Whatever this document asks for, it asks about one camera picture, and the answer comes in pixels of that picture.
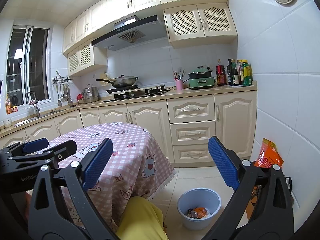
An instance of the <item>plastic bag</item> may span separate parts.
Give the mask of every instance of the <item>plastic bag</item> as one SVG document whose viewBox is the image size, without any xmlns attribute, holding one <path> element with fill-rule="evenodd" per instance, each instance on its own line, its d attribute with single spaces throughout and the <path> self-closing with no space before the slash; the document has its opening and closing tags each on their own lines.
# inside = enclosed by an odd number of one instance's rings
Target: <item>plastic bag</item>
<svg viewBox="0 0 320 240">
<path fill-rule="evenodd" d="M 273 164 L 278 164 L 281 167 L 283 160 L 277 151 L 276 145 L 263 138 L 260 154 L 254 166 L 269 169 Z"/>
</svg>

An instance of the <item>pink checkered tablecloth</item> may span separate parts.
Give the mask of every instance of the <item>pink checkered tablecloth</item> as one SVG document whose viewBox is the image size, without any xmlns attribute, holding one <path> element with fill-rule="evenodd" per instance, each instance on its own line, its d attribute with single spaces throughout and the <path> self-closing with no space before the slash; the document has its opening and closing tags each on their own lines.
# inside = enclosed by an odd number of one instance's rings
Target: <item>pink checkered tablecloth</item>
<svg viewBox="0 0 320 240">
<path fill-rule="evenodd" d="M 158 188 L 170 182 L 175 171 L 153 136 L 143 127 L 134 124 L 114 122 L 84 127 L 52 140 L 48 148 L 70 139 L 77 143 L 77 152 L 59 163 L 63 168 L 74 160 L 81 161 L 104 138 L 112 140 L 114 151 L 88 195 L 107 224 L 112 224 L 116 229 L 115 224 L 118 225 L 131 196 L 148 199 Z M 68 190 L 62 190 L 73 221 L 81 222 Z"/>
</svg>

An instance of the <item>drawer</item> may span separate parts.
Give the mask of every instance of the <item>drawer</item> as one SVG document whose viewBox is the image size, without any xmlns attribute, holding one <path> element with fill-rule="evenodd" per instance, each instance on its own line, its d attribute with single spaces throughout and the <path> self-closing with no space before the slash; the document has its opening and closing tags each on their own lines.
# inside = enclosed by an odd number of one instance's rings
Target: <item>drawer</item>
<svg viewBox="0 0 320 240">
<path fill-rule="evenodd" d="M 214 120 L 213 95 L 168 99 L 170 123 Z"/>
<path fill-rule="evenodd" d="M 175 163 L 213 162 L 208 144 L 174 146 L 173 154 Z"/>
<path fill-rule="evenodd" d="M 215 135 L 215 121 L 170 124 L 172 144 L 205 144 Z"/>
</svg>

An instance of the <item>range hood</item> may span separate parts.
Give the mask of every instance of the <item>range hood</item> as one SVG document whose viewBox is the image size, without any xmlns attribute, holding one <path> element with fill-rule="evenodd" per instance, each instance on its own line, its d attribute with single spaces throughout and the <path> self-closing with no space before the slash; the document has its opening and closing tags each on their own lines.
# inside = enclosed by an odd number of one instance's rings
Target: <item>range hood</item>
<svg viewBox="0 0 320 240">
<path fill-rule="evenodd" d="M 136 16 L 114 24 L 115 29 L 92 41 L 92 46 L 118 50 L 132 44 L 167 36 L 163 23 L 157 15 L 139 20 Z"/>
</svg>

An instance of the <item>yellow cloth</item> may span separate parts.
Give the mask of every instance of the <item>yellow cloth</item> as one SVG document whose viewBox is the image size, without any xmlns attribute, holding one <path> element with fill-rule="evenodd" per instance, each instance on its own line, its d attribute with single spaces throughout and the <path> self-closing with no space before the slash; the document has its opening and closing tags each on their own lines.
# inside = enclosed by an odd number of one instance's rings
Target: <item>yellow cloth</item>
<svg viewBox="0 0 320 240">
<path fill-rule="evenodd" d="M 162 211 L 143 197 L 130 198 L 116 234 L 121 240 L 169 240 Z"/>
</svg>

